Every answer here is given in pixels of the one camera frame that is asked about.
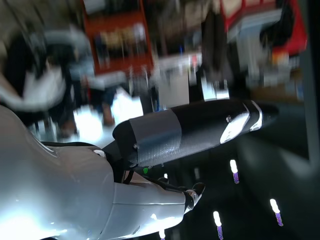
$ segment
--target red shelf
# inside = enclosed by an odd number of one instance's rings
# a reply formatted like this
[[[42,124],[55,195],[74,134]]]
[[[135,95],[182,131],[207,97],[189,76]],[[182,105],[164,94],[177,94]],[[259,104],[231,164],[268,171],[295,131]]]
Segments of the red shelf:
[[[130,68],[133,68],[134,73],[142,73],[142,66],[146,66],[148,72],[153,68],[153,57],[151,43],[148,33],[148,26],[144,12],[143,0],[140,1],[140,10],[129,13],[119,13],[116,15],[88,18],[84,15],[85,32],[90,40],[92,55],[94,59],[94,72],[96,75],[123,71],[128,73]],[[111,59],[108,65],[100,66],[96,48],[94,44],[94,37],[101,32],[113,32],[117,29],[124,29],[133,27],[135,24],[143,24],[146,37],[147,53],[134,57],[126,57],[119,59]]]

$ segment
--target white light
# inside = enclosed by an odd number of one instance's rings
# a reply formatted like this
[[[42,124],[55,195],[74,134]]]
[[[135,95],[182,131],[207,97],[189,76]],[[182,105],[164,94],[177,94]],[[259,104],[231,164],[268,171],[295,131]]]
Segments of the white light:
[[[214,223],[217,227],[221,227],[222,226],[222,223],[220,221],[220,216],[219,216],[219,213],[217,211],[214,211],[213,212],[213,218],[214,218]]]
[[[160,236],[161,239],[165,239],[166,238],[165,230],[160,230],[159,231],[159,236]]]
[[[238,169],[237,169],[237,164],[236,164],[236,161],[235,160],[231,160],[230,161],[230,167],[231,167],[231,171],[236,174],[238,172]]]
[[[270,204],[271,204],[271,207],[272,207],[272,210],[274,211],[274,213],[279,214],[280,210],[278,208],[276,200],[270,199]]]

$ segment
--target purple light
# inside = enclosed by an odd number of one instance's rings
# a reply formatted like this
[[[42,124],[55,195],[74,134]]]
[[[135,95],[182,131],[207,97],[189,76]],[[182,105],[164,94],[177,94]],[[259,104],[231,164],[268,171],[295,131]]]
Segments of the purple light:
[[[282,222],[280,213],[276,213],[276,214],[275,214],[275,217],[276,217],[276,221],[278,222],[278,225],[279,225],[280,227],[282,227],[284,224],[283,224],[283,222]]]
[[[222,226],[217,226],[216,230],[218,231],[218,237],[220,240],[224,239],[224,236],[222,235]]]
[[[233,174],[233,180],[234,180],[234,183],[235,183],[235,184],[238,184],[238,183],[239,183],[239,175],[238,175],[238,173],[234,173],[234,174]]]

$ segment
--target person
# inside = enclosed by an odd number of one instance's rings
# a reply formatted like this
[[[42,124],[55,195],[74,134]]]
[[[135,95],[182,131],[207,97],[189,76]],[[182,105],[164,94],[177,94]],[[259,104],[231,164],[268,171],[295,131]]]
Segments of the person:
[[[0,104],[14,111],[26,126],[49,116],[61,135],[69,136],[76,132],[70,73],[53,51],[38,52],[36,57],[22,33],[16,33],[0,76]]]

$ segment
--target led light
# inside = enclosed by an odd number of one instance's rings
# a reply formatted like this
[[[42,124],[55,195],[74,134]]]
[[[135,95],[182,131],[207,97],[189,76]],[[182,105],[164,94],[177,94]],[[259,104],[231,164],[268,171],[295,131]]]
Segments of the led light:
[[[159,231],[159,236],[161,239],[165,239],[166,235],[165,235],[165,230],[160,230]]]
[[[235,184],[239,183],[239,176],[238,176],[238,169],[237,169],[237,164],[235,160],[230,160],[230,167],[231,171],[233,173],[233,180]]]
[[[279,213],[280,213],[280,210],[279,210],[279,208],[278,208],[278,205],[277,205],[276,200],[270,199],[270,204],[271,204],[271,207],[272,207],[272,210],[274,211],[274,213],[275,213],[275,214],[279,214]]]
[[[236,174],[238,172],[237,164],[235,160],[230,161],[231,171]]]
[[[278,205],[277,205],[276,200],[270,199],[270,204],[271,204],[272,210],[273,210],[274,213],[275,213],[275,217],[276,217],[276,221],[277,221],[278,225],[279,225],[280,227],[282,227],[284,224],[283,224],[283,222],[282,222],[280,210],[279,210],[279,207],[278,207]]]
[[[213,218],[214,218],[214,223],[217,227],[221,227],[222,226],[222,223],[220,221],[220,216],[219,216],[219,213],[217,211],[214,211],[213,212]]]
[[[220,221],[220,216],[219,213],[217,211],[213,212],[213,218],[214,218],[214,223],[216,225],[216,230],[218,232],[218,237],[220,240],[223,240],[223,233],[222,233],[222,223]]]

